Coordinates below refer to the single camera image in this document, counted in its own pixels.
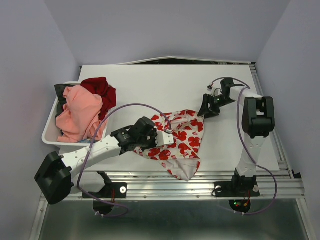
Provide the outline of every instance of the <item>white plastic bin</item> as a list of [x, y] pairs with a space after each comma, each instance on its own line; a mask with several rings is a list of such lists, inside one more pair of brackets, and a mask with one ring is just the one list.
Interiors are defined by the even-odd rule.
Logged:
[[[80, 85], [81, 82], [79, 81], [68, 81], [64, 84], [71, 84], [71, 85]], [[45, 144], [49, 145], [55, 145], [58, 148], [61, 148], [63, 146], [68, 147], [86, 147], [89, 145], [89, 143], [67, 143], [67, 142], [58, 142], [58, 137], [61, 136], [61, 130], [56, 126], [56, 115], [57, 115], [57, 105], [58, 105], [58, 97], [55, 98], [55, 101], [53, 103], [53, 107], [51, 109], [48, 121], [46, 122], [43, 134], [42, 134], [42, 141]], [[105, 129], [103, 130], [103, 137], [107, 134], [107, 126], [108, 122], [105, 126]]]

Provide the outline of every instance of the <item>black cloth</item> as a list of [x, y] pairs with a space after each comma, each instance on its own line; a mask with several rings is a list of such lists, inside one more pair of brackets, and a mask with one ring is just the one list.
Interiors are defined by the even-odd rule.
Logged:
[[66, 87], [74, 87], [71, 84], [57, 84], [54, 85], [56, 96], [58, 97], [58, 104], [56, 106], [55, 118], [60, 116], [64, 112], [63, 106], [67, 103], [67, 99], [64, 97], [64, 91]]

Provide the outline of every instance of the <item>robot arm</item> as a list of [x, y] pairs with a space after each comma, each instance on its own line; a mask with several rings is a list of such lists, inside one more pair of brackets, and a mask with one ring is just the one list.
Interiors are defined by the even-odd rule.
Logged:
[[[104, 139], [93, 144], [91, 150], [84, 147], [59, 156], [52, 152], [46, 156], [34, 179], [49, 204], [56, 204], [71, 192], [76, 193], [76, 177], [82, 170], [86, 155], [90, 151], [85, 168], [106, 159], [133, 151], [136, 147], [142, 150], [174, 143], [173, 135], [157, 131], [155, 124], [147, 117], [140, 118], [134, 126], [128, 126], [112, 132]], [[99, 173], [106, 185], [110, 185], [106, 174]]]
[[258, 160], [263, 143], [275, 128], [273, 99], [253, 93], [243, 84], [235, 84], [233, 78], [224, 78], [220, 84], [220, 95], [214, 94], [217, 88], [208, 87], [211, 94], [203, 95], [198, 115], [205, 119], [216, 117], [220, 114], [220, 108], [225, 105], [234, 102], [242, 105], [242, 122], [239, 125], [241, 124], [244, 131], [244, 148], [232, 181], [215, 182], [215, 186], [219, 188], [214, 191], [214, 196], [244, 197], [250, 191], [252, 197], [258, 197], [260, 193], [256, 181], [257, 162], [252, 161], [248, 152], [254, 160]]

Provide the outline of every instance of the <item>pink towel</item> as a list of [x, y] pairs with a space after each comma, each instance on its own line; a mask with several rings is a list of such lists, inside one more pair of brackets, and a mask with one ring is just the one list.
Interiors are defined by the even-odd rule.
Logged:
[[[55, 120], [56, 126], [63, 131], [57, 141], [62, 143], [77, 143], [92, 139], [98, 125], [101, 123], [99, 114], [103, 105], [101, 96], [90, 93], [80, 85], [66, 87], [63, 92], [66, 104], [63, 113]], [[96, 140], [101, 140], [107, 122], [98, 131]]]

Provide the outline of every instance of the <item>gray floor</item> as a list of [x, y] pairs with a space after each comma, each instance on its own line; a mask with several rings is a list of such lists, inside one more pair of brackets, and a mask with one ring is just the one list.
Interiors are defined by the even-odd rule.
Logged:
[[[251, 212], [269, 200], [253, 200]], [[102, 219], [91, 201], [49, 206], [41, 240], [304, 240], [295, 200], [277, 200], [265, 213], [240, 216], [227, 201], [126, 202], [125, 217]]]

